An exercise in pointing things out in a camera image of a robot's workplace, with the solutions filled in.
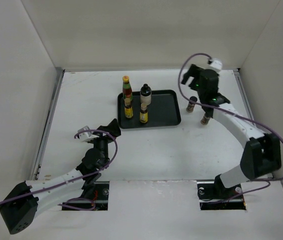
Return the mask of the small brown spice jar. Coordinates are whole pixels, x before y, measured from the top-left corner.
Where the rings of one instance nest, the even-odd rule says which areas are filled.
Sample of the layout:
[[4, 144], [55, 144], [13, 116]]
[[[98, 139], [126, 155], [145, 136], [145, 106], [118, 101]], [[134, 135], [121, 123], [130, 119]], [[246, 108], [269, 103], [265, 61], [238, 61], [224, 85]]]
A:
[[195, 105], [196, 105], [196, 102], [198, 101], [198, 98], [196, 96], [191, 96], [190, 101], [188, 102], [188, 105], [186, 107], [186, 111], [188, 113], [192, 113], [194, 111], [194, 108], [195, 108]]

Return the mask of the white jar black knob lid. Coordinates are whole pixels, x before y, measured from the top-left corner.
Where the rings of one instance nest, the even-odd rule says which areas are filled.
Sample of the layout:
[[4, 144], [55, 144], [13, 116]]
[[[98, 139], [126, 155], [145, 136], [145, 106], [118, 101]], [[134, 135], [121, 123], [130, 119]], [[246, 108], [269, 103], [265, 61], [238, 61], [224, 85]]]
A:
[[150, 86], [147, 83], [145, 83], [140, 89], [140, 102], [148, 106], [151, 104], [151, 100], [152, 100], [152, 90]]

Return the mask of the black plastic tray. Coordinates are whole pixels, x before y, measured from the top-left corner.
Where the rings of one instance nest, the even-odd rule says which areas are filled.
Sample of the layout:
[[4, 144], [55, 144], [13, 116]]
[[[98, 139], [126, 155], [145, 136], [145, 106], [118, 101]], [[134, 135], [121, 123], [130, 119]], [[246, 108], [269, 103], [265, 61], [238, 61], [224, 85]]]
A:
[[141, 100], [140, 93], [132, 93], [133, 117], [125, 117], [125, 104], [123, 94], [117, 97], [117, 121], [122, 129], [140, 129], [177, 126], [181, 123], [181, 113], [177, 94], [171, 89], [154, 90], [151, 95], [151, 104], [147, 107], [148, 122], [140, 122]]

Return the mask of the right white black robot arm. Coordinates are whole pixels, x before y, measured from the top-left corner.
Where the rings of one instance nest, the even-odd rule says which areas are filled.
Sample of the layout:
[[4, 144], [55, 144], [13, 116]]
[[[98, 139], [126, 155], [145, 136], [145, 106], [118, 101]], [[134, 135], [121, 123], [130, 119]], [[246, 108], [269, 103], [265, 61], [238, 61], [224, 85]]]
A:
[[282, 166], [280, 139], [273, 133], [256, 128], [235, 110], [230, 100], [219, 92], [219, 74], [192, 64], [183, 75], [181, 84], [197, 92], [204, 115], [201, 123], [210, 119], [222, 124], [241, 144], [242, 157], [237, 166], [215, 177], [212, 193], [225, 198], [239, 184], [279, 170]]

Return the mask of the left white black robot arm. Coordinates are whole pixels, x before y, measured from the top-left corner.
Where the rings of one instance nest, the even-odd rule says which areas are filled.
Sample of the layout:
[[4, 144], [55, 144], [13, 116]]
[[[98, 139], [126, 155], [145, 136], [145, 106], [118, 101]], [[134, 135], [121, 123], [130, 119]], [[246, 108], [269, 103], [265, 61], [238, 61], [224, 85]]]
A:
[[10, 235], [25, 230], [38, 215], [52, 207], [60, 205], [72, 209], [70, 202], [91, 198], [101, 171], [113, 161], [108, 145], [115, 143], [120, 135], [117, 119], [97, 129], [83, 127], [74, 138], [92, 144], [92, 148], [87, 150], [77, 167], [50, 180], [17, 184], [0, 202], [0, 215]]

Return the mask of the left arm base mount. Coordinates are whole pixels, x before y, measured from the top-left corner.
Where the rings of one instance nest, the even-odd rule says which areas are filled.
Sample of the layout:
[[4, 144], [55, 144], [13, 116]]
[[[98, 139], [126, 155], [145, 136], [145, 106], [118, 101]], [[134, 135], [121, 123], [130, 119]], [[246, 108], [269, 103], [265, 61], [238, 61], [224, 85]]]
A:
[[82, 195], [60, 204], [63, 211], [107, 211], [109, 205], [110, 182], [97, 181]]

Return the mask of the tall red chili sauce bottle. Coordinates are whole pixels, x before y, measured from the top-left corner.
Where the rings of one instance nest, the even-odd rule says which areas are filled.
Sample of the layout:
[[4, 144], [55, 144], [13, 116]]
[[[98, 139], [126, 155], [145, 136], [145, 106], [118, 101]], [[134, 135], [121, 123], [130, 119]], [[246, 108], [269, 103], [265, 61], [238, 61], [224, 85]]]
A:
[[130, 99], [131, 102], [133, 101], [130, 78], [127, 75], [122, 77], [122, 94], [124, 99]]

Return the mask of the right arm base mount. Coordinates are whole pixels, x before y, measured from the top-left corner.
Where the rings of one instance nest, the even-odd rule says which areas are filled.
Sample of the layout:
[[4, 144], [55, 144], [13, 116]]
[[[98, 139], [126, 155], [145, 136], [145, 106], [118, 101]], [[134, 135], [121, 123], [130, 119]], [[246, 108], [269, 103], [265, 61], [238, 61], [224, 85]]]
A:
[[240, 184], [218, 192], [212, 181], [197, 182], [197, 196], [202, 211], [246, 210], [246, 204]]

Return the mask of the small yellow label sauce bottle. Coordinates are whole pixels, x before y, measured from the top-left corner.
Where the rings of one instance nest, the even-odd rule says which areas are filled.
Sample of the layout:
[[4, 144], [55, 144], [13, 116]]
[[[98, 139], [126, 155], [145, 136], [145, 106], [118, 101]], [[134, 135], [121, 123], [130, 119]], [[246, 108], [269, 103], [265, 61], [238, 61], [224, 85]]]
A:
[[139, 120], [143, 124], [148, 122], [148, 108], [147, 104], [144, 102], [140, 105]]

